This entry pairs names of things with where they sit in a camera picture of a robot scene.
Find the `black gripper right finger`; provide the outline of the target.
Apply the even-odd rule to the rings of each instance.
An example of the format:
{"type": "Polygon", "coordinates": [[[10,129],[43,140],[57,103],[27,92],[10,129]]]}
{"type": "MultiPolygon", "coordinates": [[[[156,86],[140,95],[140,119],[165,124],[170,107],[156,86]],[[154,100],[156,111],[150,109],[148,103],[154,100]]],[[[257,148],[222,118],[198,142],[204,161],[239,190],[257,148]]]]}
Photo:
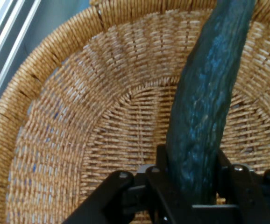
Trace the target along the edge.
{"type": "Polygon", "coordinates": [[[270,169],[260,175],[248,165],[231,163],[219,150],[216,191],[236,207],[241,224],[270,224],[270,169]]]}

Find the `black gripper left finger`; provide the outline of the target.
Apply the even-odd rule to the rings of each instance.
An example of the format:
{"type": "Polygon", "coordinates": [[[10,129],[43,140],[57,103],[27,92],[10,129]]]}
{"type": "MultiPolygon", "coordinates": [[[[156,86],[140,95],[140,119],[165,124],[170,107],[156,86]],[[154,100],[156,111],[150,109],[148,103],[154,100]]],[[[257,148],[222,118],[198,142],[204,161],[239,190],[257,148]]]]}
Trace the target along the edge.
{"type": "Polygon", "coordinates": [[[156,149],[156,164],[136,175],[112,172],[65,220],[65,224],[129,224],[147,211],[154,224],[191,224],[192,206],[170,182],[164,145],[156,149]]]}

